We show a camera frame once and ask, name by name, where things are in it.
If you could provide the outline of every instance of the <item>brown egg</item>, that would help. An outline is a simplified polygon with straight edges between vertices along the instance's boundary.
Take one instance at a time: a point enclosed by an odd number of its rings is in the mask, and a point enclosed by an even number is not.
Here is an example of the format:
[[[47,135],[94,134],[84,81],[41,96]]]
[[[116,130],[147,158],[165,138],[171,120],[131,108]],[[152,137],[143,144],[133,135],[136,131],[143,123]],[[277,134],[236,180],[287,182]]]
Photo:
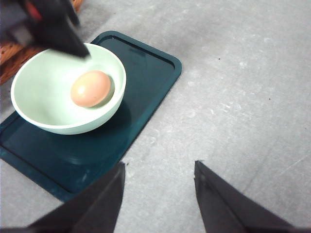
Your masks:
[[[81,107],[92,107],[103,101],[111,87],[110,78],[99,70],[81,75],[71,87],[72,101]]]

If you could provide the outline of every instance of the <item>plastic tray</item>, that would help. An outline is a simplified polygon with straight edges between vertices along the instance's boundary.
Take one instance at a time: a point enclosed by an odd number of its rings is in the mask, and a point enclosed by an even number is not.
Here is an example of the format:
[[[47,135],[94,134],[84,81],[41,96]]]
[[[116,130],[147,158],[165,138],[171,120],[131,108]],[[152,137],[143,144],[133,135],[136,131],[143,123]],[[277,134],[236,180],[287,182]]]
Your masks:
[[[102,33],[92,43],[115,53],[127,75],[124,99],[107,123],[88,133],[59,135],[14,112],[1,125],[3,160],[62,201],[123,157],[181,73],[178,59],[121,33]]]

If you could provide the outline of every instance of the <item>wicker basket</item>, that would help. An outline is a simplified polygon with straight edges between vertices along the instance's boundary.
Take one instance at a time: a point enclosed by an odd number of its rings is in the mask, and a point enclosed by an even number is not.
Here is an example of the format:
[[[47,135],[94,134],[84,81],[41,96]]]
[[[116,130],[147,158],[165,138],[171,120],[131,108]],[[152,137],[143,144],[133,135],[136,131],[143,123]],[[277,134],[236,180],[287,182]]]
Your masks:
[[[84,0],[71,0],[76,12]],[[10,79],[31,57],[42,51],[39,48],[23,48],[14,43],[3,43],[0,45],[0,84]]]

